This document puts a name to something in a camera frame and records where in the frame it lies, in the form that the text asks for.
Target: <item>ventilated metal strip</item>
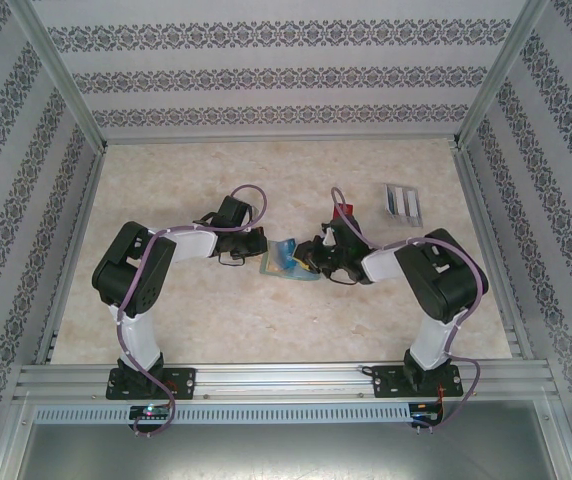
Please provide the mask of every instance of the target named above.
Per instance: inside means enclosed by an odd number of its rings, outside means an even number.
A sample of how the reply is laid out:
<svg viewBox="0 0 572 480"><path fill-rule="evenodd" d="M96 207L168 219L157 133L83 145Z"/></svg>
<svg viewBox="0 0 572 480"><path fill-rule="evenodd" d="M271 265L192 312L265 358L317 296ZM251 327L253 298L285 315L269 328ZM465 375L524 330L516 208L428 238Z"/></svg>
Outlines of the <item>ventilated metal strip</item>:
<svg viewBox="0 0 572 480"><path fill-rule="evenodd" d="M35 424L126 424L128 405L47 405L37 409ZM179 405L174 424L301 424L408 422L407 403L321 405ZM163 423L161 420L144 423Z"/></svg>

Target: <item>damask pattern wall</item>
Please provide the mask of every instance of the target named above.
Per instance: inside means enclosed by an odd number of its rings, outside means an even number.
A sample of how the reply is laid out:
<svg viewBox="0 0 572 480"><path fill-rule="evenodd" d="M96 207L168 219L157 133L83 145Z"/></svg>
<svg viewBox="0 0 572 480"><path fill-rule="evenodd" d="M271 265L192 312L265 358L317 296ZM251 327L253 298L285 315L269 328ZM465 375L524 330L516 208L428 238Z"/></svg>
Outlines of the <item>damask pattern wall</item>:
<svg viewBox="0 0 572 480"><path fill-rule="evenodd" d="M572 0L551 1L468 145L537 355L572 426Z"/></svg>
<svg viewBox="0 0 572 480"><path fill-rule="evenodd" d="M0 1L0 428L13 375L41 341L95 161Z"/></svg>
<svg viewBox="0 0 572 480"><path fill-rule="evenodd" d="M524 0L35 1L109 140L454 134Z"/></svg>

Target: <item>red object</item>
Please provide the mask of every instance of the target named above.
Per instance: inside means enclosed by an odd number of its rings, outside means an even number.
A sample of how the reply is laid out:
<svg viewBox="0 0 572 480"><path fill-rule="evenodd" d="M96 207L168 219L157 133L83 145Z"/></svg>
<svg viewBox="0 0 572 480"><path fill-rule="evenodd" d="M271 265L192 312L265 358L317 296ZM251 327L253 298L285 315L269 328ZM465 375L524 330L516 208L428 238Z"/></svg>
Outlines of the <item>red object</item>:
<svg viewBox="0 0 572 480"><path fill-rule="evenodd" d="M341 206L343 207L344 213L346 215L352 215L353 214L353 206L350 203L345 203ZM337 211L337 207L335 207L335 208L333 208L333 220L335 220L337 217L339 217L339 212Z"/></svg>

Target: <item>black mounting plate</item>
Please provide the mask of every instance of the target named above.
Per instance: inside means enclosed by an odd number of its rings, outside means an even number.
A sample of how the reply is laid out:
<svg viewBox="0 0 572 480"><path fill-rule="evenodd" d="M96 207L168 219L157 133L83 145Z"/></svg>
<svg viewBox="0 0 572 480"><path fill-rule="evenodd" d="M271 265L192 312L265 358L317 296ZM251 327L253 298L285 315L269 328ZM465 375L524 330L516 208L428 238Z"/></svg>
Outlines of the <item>black mounting plate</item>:
<svg viewBox="0 0 572 480"><path fill-rule="evenodd" d="M459 369L455 365L445 366L443 374L434 383L415 391L404 376L403 365L378 365L363 367L362 373L373 378L375 398L417 398L437 397L438 388L443 388L444 397L464 395Z"/></svg>
<svg viewBox="0 0 572 480"><path fill-rule="evenodd" d="M164 368L162 382L173 392L175 400L192 400L195 392L194 368ZM157 388L152 395L141 391L127 390L123 371L113 368L108 377L106 398L108 400L166 400L168 396L161 388Z"/></svg>

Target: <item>beige floor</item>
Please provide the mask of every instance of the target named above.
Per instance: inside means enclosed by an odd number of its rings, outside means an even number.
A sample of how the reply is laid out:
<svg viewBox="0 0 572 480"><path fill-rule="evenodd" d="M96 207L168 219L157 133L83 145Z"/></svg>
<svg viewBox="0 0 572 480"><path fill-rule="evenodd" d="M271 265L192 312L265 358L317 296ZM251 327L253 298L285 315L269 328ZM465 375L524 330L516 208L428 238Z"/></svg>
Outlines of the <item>beige floor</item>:
<svg viewBox="0 0 572 480"><path fill-rule="evenodd" d="M114 363L114 323L91 287L91 275L121 225L186 224L216 210L235 186L262 186L262 224L272 240L310 239L332 213L341 187L365 234L376 242L438 227L481 262L446 141L347 141L112 146L68 296L53 363ZM383 183L414 185L424 228L399 228L384 212ZM259 196L240 198L259 206ZM422 317L404 279L345 287L260 275L216 259L176 264L154 308L167 362L313 362L398 360ZM492 293L465 324L455 353L505 358L509 347Z"/></svg>

